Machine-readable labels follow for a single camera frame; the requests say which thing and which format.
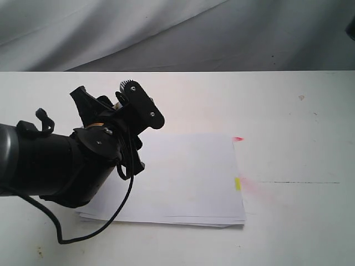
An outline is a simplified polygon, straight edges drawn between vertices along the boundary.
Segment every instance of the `stack of paper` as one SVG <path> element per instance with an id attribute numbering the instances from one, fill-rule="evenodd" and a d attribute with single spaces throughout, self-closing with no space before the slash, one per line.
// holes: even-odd
<path id="1" fill-rule="evenodd" d="M 142 134 L 145 170 L 115 221 L 226 227 L 244 224 L 236 159 L 230 137 L 218 134 Z M 129 181 L 114 171 L 97 195 L 77 209 L 82 220 L 108 220 Z"/>

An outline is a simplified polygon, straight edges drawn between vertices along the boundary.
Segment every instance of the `white table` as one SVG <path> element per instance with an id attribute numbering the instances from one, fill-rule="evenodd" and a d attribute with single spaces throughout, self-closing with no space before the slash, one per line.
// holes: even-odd
<path id="1" fill-rule="evenodd" d="M 245 138 L 236 155 L 246 225 L 113 224 L 88 241 L 59 245 L 43 213 L 4 197 L 0 265 L 355 265 L 355 71 L 0 73 L 1 123 L 36 121 L 42 107 L 55 132 L 68 135 L 80 125 L 69 92 L 85 85 L 113 100 L 124 79 L 154 98 L 164 132 Z M 47 206 L 65 238 L 99 227 Z"/>

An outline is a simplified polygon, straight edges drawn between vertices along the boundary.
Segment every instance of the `screw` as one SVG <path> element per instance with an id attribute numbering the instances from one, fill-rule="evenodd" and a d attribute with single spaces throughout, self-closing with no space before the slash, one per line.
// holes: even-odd
<path id="1" fill-rule="evenodd" d="M 104 128 L 104 131 L 105 131 L 105 133 L 107 133 L 109 135 L 113 134 L 112 130 L 109 130 L 107 127 Z"/>

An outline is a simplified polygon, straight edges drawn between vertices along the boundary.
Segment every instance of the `pink stain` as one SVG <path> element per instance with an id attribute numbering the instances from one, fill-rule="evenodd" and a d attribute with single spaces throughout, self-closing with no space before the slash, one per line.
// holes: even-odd
<path id="1" fill-rule="evenodd" d="M 242 141 L 244 140 L 243 137 L 233 137 L 233 141 Z"/>

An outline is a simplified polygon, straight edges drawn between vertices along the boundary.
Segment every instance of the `yellow sticky note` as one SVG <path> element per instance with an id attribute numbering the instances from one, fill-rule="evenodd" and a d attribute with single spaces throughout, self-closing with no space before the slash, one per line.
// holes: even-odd
<path id="1" fill-rule="evenodd" d="M 240 179 L 238 177 L 235 178 L 235 188 L 237 189 L 237 191 L 242 190 L 242 186 L 240 185 Z"/>

